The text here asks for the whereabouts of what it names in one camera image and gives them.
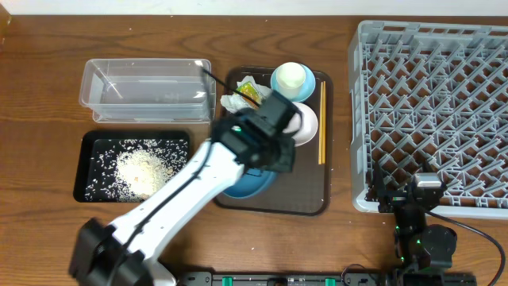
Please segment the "dark blue plate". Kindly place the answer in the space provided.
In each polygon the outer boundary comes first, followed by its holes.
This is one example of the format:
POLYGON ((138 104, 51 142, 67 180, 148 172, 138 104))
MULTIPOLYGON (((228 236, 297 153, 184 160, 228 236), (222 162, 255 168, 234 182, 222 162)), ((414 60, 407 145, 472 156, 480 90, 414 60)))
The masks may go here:
POLYGON ((277 177, 277 172, 251 168, 223 193, 234 199, 247 199, 265 191, 277 177))

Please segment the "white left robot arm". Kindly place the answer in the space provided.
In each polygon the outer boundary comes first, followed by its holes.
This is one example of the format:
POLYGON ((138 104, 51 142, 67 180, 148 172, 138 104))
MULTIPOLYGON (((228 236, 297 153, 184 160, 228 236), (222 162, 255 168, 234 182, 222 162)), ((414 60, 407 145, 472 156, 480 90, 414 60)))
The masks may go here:
POLYGON ((286 131, 301 111, 275 91, 256 109, 213 124, 181 171, 130 212, 79 230, 68 273, 80 285, 175 285, 159 257, 172 238, 213 198, 251 169, 291 172, 295 143, 286 131))

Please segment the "cream plastic cup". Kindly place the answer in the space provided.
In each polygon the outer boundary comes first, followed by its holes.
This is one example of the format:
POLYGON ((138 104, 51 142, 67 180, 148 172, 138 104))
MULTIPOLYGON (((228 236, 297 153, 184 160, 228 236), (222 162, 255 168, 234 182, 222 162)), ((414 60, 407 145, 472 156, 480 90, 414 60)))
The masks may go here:
POLYGON ((295 62, 280 65, 275 73, 276 90, 289 100, 298 97, 305 80, 304 67, 295 62))

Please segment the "white paper napkin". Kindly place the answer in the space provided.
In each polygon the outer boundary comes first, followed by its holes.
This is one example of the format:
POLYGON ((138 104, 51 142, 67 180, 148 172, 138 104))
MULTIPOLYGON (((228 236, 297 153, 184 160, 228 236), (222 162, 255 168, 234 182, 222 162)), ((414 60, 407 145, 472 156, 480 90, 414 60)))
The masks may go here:
MULTIPOLYGON (((237 88, 241 84, 246 83, 246 82, 253 83, 254 87, 262 94, 263 101, 265 99, 267 99, 272 93, 271 88, 256 83, 255 79, 251 75, 247 75, 240 82, 237 82, 237 88)), ((238 110, 242 110, 244 108, 256 109, 256 108, 249 106, 243 99, 241 99, 241 96, 236 92, 233 92, 231 95, 222 95, 220 103, 228 112, 230 112, 232 114, 234 114, 238 110)))

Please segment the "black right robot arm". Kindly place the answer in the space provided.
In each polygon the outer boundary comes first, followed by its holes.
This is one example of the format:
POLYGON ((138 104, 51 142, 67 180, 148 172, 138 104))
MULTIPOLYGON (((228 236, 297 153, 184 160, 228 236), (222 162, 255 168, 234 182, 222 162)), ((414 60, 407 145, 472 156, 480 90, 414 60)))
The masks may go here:
POLYGON ((374 164, 372 190, 380 213, 395 216, 395 249, 403 265, 412 271, 444 271, 452 267, 456 232, 439 224, 430 225, 426 213, 439 205, 446 185, 426 165, 401 187, 386 183, 379 163, 374 164))

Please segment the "pink plastic bowl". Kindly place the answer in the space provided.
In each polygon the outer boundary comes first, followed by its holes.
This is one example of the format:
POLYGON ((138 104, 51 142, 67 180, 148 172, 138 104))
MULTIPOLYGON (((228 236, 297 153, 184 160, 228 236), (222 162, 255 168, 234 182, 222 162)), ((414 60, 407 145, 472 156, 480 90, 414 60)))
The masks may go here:
POLYGON ((295 146, 299 147, 310 142, 318 131, 318 117, 314 111, 304 103, 294 102, 302 116, 295 114, 283 131, 291 134, 295 146))

